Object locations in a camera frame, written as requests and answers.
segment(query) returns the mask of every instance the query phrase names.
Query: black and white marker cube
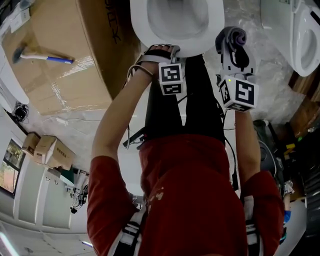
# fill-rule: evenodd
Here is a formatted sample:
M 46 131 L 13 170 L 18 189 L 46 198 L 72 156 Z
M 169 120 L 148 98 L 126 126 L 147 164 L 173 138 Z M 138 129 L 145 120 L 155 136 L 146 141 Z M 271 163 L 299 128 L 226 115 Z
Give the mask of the black and white marker cube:
M 257 107 L 259 86 L 246 80 L 226 75 L 219 84 L 226 109 L 247 112 Z
M 163 95 L 181 94 L 184 83 L 181 63 L 159 63 L 159 82 Z

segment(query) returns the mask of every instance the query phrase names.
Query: window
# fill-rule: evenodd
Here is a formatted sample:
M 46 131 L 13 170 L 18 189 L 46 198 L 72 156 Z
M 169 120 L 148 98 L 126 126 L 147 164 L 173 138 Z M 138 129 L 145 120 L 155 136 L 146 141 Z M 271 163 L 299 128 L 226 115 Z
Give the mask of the window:
M 0 189 L 5 190 L 12 196 L 16 192 L 16 185 L 25 156 L 26 154 L 21 150 L 21 147 L 14 140 L 11 140 L 0 167 Z

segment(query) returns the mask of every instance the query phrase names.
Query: red shirt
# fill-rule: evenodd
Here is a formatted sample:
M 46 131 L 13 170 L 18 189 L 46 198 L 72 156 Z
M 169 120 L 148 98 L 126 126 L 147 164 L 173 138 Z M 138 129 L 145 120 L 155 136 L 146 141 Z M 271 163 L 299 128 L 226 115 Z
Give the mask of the red shirt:
M 151 140 L 140 150 L 141 187 L 148 215 L 139 256 L 247 256 L 245 214 L 229 179 L 224 145 L 211 137 L 181 134 Z M 282 235 L 284 206 L 268 171 L 254 175 L 242 196 L 254 197 L 253 219 L 273 256 Z M 96 253 L 106 256 L 137 211 L 118 163 L 92 160 L 87 230 Z

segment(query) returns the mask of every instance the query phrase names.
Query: white toilet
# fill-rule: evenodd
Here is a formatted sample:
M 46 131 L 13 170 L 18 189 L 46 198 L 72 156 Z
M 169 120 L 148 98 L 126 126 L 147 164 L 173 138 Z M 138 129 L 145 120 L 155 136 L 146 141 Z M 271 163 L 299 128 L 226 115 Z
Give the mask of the white toilet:
M 148 48 L 178 45 L 177 57 L 203 54 L 225 27 L 223 0 L 130 0 L 133 29 Z
M 268 38 L 302 77 L 320 63 L 320 9 L 309 0 L 261 0 Z

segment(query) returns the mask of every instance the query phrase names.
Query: wrist strap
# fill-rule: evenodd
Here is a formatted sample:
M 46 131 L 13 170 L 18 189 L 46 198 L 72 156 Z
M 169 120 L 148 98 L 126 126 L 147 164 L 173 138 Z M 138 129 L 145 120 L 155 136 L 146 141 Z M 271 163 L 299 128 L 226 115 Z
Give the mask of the wrist strap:
M 180 51 L 180 47 L 177 45 L 171 44 L 157 44 L 161 46 L 173 47 L 172 52 L 168 52 L 162 49 L 153 49 L 150 48 L 142 54 L 136 64 L 141 64 L 142 62 L 155 62 L 155 63 L 167 63 L 168 65 L 176 63 L 176 54 Z
M 130 68 L 129 68 L 129 71 L 128 71 L 128 74 L 127 74 L 127 78 L 129 78 L 129 75 L 130 73 L 132 72 L 133 69 L 140 69 L 142 70 L 143 72 L 145 72 L 147 75 L 151 76 L 152 80 L 155 79 L 155 76 L 154 74 L 152 74 L 148 69 L 146 69 L 145 67 L 141 66 L 141 65 L 138 65 L 138 64 L 135 64 L 135 65 L 132 65 Z

